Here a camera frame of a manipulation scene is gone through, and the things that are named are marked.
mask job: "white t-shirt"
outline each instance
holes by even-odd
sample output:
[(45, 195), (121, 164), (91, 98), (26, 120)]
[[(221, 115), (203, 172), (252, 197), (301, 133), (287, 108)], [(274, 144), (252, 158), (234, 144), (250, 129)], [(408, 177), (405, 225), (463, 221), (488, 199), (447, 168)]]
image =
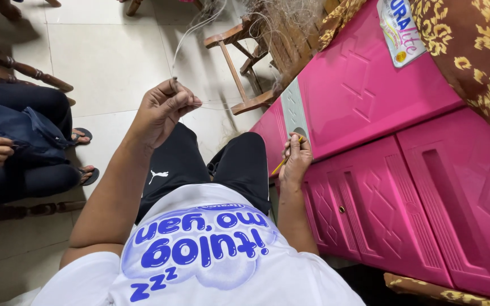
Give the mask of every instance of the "white t-shirt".
[(121, 258), (81, 257), (32, 306), (364, 305), (315, 254), (296, 252), (239, 193), (219, 184), (180, 187), (160, 199)]

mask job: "white tile floor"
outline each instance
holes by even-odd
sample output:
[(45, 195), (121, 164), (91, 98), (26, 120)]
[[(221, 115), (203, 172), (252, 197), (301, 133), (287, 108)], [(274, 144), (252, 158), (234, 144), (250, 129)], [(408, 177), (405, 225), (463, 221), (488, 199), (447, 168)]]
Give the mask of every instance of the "white tile floor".
[[(170, 78), (173, 56), (186, 25), (197, 12), (192, 3), (144, 0), (135, 17), (124, 13), (128, 3), (116, 0), (63, 0), (52, 8), (43, 0), (16, 4), (24, 19), (8, 22), (0, 15), (0, 46), (23, 63), (70, 83), (68, 96), (73, 125), (93, 134), (92, 143), (70, 152), (70, 159), (93, 164), (103, 174), (109, 159), (133, 121), (146, 90)], [(231, 1), (214, 24), (184, 43), (174, 74), (205, 102), (182, 118), (198, 135), (208, 162), (237, 131), (249, 130), (262, 115), (260, 109), (233, 116), (225, 108), (241, 102), (230, 70), (219, 48), (207, 50), (202, 40), (238, 24)], [(254, 46), (247, 46), (252, 51)], [(238, 69), (245, 56), (228, 47)], [(262, 79), (273, 79), (269, 58), (255, 65)], [(39, 81), (17, 76), (37, 84)], [(255, 88), (242, 77), (248, 95)], [(95, 185), (77, 188), (48, 199), (22, 204), (87, 199)], [(79, 212), (0, 222), (0, 302), (42, 286), (58, 270)]]

